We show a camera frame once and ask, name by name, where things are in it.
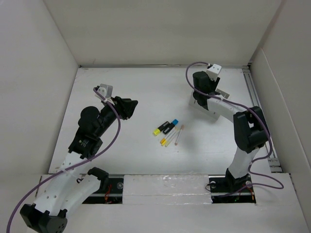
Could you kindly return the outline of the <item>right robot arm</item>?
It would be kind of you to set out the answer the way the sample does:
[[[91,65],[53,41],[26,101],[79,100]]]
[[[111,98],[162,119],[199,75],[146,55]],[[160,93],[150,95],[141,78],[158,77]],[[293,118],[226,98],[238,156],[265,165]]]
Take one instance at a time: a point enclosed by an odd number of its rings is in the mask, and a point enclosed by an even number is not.
[[[234,159],[226,169],[224,177],[209,177],[210,190],[212,193],[237,191],[250,181],[248,167],[259,149],[268,141],[260,124],[263,122],[266,125],[263,112],[257,106],[252,107],[250,112],[221,100],[220,92],[216,91],[219,77],[213,81],[204,71],[195,72],[192,77],[196,89],[192,95],[197,104],[210,115],[225,117],[234,126],[234,139],[237,145]]]

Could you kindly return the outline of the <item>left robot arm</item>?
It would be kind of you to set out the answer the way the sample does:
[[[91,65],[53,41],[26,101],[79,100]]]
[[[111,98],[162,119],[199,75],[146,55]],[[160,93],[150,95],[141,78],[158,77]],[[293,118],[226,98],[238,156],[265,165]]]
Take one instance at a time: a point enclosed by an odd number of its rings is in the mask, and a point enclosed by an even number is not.
[[[32,204],[20,210],[26,225],[37,233],[62,233],[73,212],[94,192],[108,188],[109,174],[93,167],[91,159],[102,146],[101,136],[115,120],[129,119],[137,100],[112,98],[113,105],[104,104],[102,110],[88,106],[81,111],[78,130],[68,153],[51,176],[44,192]]]

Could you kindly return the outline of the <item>blue cap black highlighter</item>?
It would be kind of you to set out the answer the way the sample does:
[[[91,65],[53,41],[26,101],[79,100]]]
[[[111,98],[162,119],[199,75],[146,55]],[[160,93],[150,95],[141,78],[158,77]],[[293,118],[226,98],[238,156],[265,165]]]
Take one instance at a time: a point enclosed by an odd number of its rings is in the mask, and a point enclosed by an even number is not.
[[[168,134],[177,124],[178,120],[174,119],[171,123],[168,124],[168,126],[162,131],[165,135]]]

